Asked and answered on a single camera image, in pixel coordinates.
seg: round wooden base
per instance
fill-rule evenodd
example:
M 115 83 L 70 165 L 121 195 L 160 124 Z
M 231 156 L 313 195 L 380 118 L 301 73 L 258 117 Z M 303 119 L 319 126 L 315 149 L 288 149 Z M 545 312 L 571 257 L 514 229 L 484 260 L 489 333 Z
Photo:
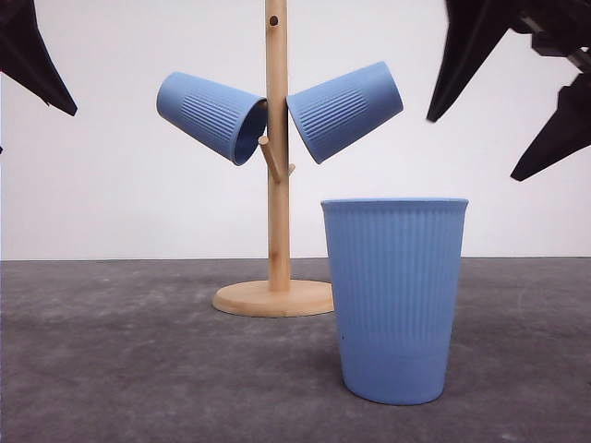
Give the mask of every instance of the round wooden base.
M 291 280 L 288 291 L 270 291 L 268 281 L 247 281 L 220 289 L 213 307 L 248 317 L 300 317 L 334 310 L 332 286 L 323 281 Z

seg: wooden pole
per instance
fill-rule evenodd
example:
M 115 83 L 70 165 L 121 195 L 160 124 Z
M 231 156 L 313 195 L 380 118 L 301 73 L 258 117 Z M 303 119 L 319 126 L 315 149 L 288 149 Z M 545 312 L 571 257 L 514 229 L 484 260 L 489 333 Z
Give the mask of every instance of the wooden pole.
M 269 189 L 269 287 L 288 291 L 291 278 L 289 258 L 289 179 L 287 141 L 287 0 L 265 0 L 267 44 L 267 136 L 279 175 L 268 174 Z
M 267 42 L 267 137 L 259 138 L 269 189 L 269 280 L 221 288 L 216 309 L 240 316 L 295 317 L 330 312 L 332 287 L 324 281 L 290 280 L 287 147 L 287 0 L 265 0 Z

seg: dark plastic piece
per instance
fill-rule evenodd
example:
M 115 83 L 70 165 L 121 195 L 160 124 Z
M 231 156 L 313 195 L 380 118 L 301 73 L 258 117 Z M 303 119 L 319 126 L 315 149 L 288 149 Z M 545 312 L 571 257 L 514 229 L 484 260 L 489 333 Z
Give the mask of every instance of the dark plastic piece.
M 32 0 L 0 0 L 0 70 L 45 103 L 76 113 L 37 28 Z
M 558 95 L 558 109 L 517 163 L 511 177 L 523 181 L 591 145 L 591 74 L 579 75 Z
M 540 55 L 562 56 L 584 74 L 562 88 L 559 107 L 512 173 L 525 180 L 591 144 L 591 0 L 446 0 L 450 26 L 427 119 L 462 93 L 507 29 L 532 34 Z
M 436 122 L 452 106 L 511 27 L 513 1 L 447 0 L 450 26 L 427 119 Z

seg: ribbed cup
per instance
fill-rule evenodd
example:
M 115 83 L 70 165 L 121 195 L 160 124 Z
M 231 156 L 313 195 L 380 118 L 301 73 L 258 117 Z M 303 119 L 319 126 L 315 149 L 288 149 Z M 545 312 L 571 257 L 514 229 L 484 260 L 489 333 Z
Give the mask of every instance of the ribbed cup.
M 266 99 L 174 72 L 162 84 L 158 113 L 234 164 L 245 163 L 267 125 Z
M 403 110 L 384 62 L 290 95 L 287 106 L 318 164 Z
M 322 202 L 344 383 L 391 404 L 443 391 L 464 199 Z

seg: upside-down cup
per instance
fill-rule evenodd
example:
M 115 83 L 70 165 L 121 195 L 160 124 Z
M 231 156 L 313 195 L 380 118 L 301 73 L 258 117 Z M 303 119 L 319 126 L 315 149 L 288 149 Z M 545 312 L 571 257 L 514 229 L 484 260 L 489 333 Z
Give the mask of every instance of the upside-down cup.
M 252 156 L 267 125 L 265 98 L 180 72 L 168 76 L 160 87 L 156 109 L 236 165 Z
M 318 164 L 403 110 L 400 94 L 384 62 L 290 95 L 287 106 Z

